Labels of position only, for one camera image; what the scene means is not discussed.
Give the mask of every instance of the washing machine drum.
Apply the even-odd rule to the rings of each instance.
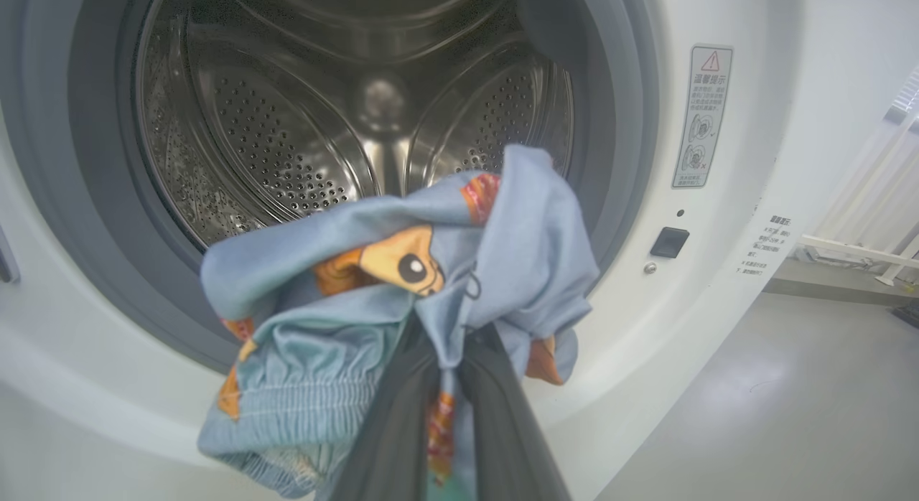
[[[99,291],[213,369],[237,345],[197,282],[219,240],[501,173],[503,148],[525,144],[578,194],[606,268],[643,196],[657,112],[643,0],[79,7],[72,39],[35,49],[67,54],[68,93],[53,99],[66,122],[29,101],[24,114],[72,143],[18,148],[20,168]]]

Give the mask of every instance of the blue fabric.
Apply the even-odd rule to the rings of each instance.
[[[480,174],[454,174],[404,199],[372,197],[211,247],[201,268],[207,298],[221,318],[253,319],[257,328],[235,368],[238,393],[218,399],[237,400],[238,416],[216,403],[200,451],[283,497],[316,488],[326,497],[414,310],[437,350],[441,387],[457,402],[449,488],[472,497],[474,421],[453,374],[465,335],[495,322],[522,376],[531,341],[555,334],[566,379],[577,358],[571,326],[589,311],[584,295],[597,277],[577,199],[545,151],[505,149],[485,225],[462,192]],[[420,297],[390,283],[319,292],[313,266],[424,223],[433,227],[429,252],[443,274],[438,292]]]

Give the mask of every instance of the clothing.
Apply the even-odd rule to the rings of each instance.
[[[454,373],[465,335],[494,322],[520,376],[561,383],[597,273],[577,199],[545,151],[522,146],[506,148],[502,177],[454,174],[217,243],[204,291],[246,343],[198,446],[283,497],[327,494],[414,309],[441,368],[429,491],[473,498],[474,421]]]

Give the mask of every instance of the warning label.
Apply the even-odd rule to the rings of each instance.
[[[689,97],[683,141],[680,143],[673,187],[703,187],[709,179],[715,144],[722,130],[728,98],[733,50],[695,46],[689,72]]]

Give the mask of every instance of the white washing machine front panel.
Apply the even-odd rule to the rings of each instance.
[[[578,326],[574,377],[562,388],[526,383],[578,500],[601,492],[712,356],[919,62],[910,21],[919,0],[646,1],[661,92],[646,195],[591,295],[593,314]],[[708,184],[675,189],[697,45],[733,49],[731,80]],[[239,484],[230,479],[234,472],[195,448],[223,378],[151,337],[95,289],[40,216],[4,126],[0,227],[21,278],[0,285],[0,422],[42,413],[30,430],[48,438],[42,451],[29,451],[41,465],[33,469],[9,466],[28,441],[3,446],[9,477],[0,494],[253,499],[261,491],[227,487]],[[758,253],[767,266],[762,275],[738,273],[774,216],[790,220],[782,225],[790,232],[783,250]],[[649,254],[664,226],[690,232],[676,259]],[[649,262],[656,263],[653,274],[644,272]],[[52,437],[69,432],[78,436]],[[90,458],[117,455],[132,472],[112,482],[103,461],[53,459],[73,455],[73,446]],[[63,490],[36,490],[38,482],[59,482]],[[117,488],[102,487],[106,482]],[[150,490],[155,484],[184,488],[164,488],[163,495]],[[144,493],[129,492],[132,485]],[[263,497],[276,498],[267,491]]]

